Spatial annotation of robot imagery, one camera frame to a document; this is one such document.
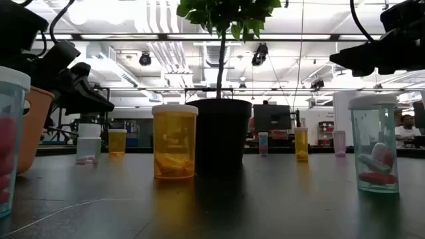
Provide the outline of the person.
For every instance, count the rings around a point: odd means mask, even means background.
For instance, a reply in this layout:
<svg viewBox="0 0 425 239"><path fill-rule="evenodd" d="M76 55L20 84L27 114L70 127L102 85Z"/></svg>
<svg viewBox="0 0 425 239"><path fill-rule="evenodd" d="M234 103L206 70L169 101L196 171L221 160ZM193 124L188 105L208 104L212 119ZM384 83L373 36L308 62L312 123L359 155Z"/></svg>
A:
<svg viewBox="0 0 425 239"><path fill-rule="evenodd" d="M411 115L406 114L400 117L400 125L395 127L398 148L415 148L414 138L421 135L420 130L414 126L414 118Z"/></svg>

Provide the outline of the green leafy plant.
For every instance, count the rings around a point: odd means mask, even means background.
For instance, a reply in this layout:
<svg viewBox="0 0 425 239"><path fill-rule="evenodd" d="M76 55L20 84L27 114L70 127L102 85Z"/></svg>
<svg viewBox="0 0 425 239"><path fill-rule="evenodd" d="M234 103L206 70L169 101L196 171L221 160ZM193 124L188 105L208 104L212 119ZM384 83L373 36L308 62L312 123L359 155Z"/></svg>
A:
<svg viewBox="0 0 425 239"><path fill-rule="evenodd" d="M221 98L222 73L226 54L226 35L234 40L247 41L251 35L260 36L268 17L282 6L281 0L179 0L176 14L193 25L199 25L220 39L216 98Z"/></svg>

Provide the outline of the small amber pill bottle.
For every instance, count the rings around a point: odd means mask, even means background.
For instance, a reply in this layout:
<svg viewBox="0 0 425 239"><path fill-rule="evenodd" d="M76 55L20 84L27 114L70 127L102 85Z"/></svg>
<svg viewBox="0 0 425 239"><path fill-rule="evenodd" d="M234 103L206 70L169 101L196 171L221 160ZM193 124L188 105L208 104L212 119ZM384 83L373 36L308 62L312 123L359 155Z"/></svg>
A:
<svg viewBox="0 0 425 239"><path fill-rule="evenodd" d="M108 130L108 153L110 157L122 158L126 152L127 131L125 129Z"/></svg>

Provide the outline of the white building column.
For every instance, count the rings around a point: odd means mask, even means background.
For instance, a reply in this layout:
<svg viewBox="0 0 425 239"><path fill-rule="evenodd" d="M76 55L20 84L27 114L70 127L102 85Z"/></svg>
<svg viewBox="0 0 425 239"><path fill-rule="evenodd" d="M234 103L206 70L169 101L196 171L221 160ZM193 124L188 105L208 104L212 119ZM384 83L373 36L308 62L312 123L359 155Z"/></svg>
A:
<svg viewBox="0 0 425 239"><path fill-rule="evenodd" d="M335 129L345 132L347 146L353 145L351 111L348 107L349 102L356 96L357 94L355 92L336 92L333 95Z"/></svg>

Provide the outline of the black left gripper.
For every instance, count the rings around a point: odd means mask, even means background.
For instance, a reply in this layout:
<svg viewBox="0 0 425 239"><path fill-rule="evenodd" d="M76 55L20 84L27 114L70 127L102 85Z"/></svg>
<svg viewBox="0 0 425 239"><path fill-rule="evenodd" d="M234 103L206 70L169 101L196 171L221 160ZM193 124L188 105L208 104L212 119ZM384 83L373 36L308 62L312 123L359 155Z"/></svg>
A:
<svg viewBox="0 0 425 239"><path fill-rule="evenodd" d="M31 75L31 86L50 90L60 73L66 70L81 52L67 40L61 40L35 63ZM65 109L65 115L96 112L111 112L113 103L91 87L88 77L91 66L79 62L70 69L71 86L69 91L59 99L58 105Z"/></svg>

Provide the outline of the red shelf unit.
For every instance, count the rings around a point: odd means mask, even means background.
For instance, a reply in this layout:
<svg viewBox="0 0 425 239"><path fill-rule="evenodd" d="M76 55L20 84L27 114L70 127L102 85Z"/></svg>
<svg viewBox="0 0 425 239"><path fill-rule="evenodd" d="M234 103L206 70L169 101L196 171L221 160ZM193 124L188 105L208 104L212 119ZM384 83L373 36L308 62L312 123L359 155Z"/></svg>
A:
<svg viewBox="0 0 425 239"><path fill-rule="evenodd" d="M329 147L333 140L333 121L320 121L317 127L317 145Z"/></svg>

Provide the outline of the slim amber pill bottle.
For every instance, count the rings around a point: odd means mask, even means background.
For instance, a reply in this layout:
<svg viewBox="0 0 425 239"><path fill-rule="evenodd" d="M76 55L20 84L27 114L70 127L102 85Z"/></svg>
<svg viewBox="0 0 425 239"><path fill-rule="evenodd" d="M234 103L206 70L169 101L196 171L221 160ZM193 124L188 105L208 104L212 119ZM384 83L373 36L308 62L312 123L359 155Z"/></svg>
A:
<svg viewBox="0 0 425 239"><path fill-rule="evenodd" d="M297 127L294 129L295 155L298 161L308 161L308 128Z"/></svg>

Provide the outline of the clear green-tinted pill bottle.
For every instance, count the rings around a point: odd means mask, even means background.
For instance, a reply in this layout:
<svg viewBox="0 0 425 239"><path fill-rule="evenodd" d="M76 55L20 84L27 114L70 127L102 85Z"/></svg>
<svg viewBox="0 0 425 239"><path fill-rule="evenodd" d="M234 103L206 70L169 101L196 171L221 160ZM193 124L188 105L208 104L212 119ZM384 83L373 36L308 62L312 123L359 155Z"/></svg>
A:
<svg viewBox="0 0 425 239"><path fill-rule="evenodd" d="M76 164L99 163L102 139L101 125L94 123L81 123L78 126L78 138L76 147Z"/></svg>

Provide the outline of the teal bottle with capsules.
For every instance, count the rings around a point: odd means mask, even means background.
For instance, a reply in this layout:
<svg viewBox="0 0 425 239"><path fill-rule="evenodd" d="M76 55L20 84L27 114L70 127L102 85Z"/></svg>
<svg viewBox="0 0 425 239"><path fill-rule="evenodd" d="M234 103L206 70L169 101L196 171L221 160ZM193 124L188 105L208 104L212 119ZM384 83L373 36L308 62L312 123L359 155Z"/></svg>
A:
<svg viewBox="0 0 425 239"><path fill-rule="evenodd" d="M349 102L357 188L399 193L394 108L395 95L359 96Z"/></svg>

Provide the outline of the small blue pink pill bottle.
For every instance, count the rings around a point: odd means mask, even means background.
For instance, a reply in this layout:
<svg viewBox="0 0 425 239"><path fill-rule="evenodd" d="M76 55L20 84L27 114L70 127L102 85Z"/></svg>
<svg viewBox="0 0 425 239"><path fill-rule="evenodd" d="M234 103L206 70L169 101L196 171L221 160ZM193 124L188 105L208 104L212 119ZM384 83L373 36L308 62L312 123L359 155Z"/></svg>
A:
<svg viewBox="0 0 425 239"><path fill-rule="evenodd" d="M258 148L259 148L259 154L262 157L265 157L268 155L268 132L258 133Z"/></svg>

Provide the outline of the black monitor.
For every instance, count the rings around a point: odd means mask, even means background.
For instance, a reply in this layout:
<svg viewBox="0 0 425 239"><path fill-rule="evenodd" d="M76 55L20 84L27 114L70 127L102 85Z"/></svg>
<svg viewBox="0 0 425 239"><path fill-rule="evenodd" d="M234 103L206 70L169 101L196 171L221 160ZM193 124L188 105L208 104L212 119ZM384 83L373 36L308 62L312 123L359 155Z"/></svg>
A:
<svg viewBox="0 0 425 239"><path fill-rule="evenodd" d="M292 128L291 111L285 105L254 105L254 129L256 132L287 130Z"/></svg>

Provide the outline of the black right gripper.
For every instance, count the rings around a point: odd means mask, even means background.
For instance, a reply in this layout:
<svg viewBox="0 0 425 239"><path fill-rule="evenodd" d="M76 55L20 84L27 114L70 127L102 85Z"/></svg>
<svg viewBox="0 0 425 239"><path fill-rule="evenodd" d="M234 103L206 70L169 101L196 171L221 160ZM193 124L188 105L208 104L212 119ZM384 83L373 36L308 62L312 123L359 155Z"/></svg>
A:
<svg viewBox="0 0 425 239"><path fill-rule="evenodd" d="M425 70L425 23L397 27L379 42L345 48L329 60L352 70L353 77L367 76L367 69L379 68L384 74L397 70Z"/></svg>

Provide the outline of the orange plastic bin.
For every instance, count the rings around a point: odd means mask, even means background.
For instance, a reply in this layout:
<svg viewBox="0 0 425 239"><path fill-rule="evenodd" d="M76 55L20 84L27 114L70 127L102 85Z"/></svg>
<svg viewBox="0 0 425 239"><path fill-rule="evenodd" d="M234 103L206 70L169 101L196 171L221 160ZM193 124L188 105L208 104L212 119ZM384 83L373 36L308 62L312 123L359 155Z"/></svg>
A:
<svg viewBox="0 0 425 239"><path fill-rule="evenodd" d="M19 150L17 174L28 171L33 164L53 98L52 93L33 86L25 96L30 108L23 116L23 136Z"/></svg>

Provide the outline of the blue storage bins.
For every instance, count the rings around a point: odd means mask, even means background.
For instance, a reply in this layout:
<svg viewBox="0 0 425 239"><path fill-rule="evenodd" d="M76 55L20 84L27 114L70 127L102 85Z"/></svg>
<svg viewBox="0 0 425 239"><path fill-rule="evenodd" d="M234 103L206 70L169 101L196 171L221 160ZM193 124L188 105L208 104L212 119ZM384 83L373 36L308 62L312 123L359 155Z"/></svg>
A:
<svg viewBox="0 0 425 239"><path fill-rule="evenodd" d="M137 147L139 144L139 126L134 122L127 122L126 130L126 146Z"/></svg>

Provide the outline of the black plant pot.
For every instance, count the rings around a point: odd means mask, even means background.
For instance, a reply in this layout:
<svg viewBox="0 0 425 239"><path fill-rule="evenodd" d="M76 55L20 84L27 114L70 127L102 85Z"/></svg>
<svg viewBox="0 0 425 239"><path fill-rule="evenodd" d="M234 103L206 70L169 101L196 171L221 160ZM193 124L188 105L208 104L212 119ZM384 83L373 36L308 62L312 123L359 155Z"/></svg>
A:
<svg viewBox="0 0 425 239"><path fill-rule="evenodd" d="M228 174L242 166L252 104L235 99L203 99L187 103L198 109L195 171Z"/></svg>

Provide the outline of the teal bottle with red pills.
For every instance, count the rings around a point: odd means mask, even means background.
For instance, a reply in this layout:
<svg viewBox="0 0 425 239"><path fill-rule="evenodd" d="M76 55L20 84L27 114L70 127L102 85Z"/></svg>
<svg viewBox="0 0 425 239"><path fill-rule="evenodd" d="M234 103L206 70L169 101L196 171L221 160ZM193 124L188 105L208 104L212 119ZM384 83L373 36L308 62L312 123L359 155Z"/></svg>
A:
<svg viewBox="0 0 425 239"><path fill-rule="evenodd" d="M11 213L28 75L0 66L0 218Z"/></svg>

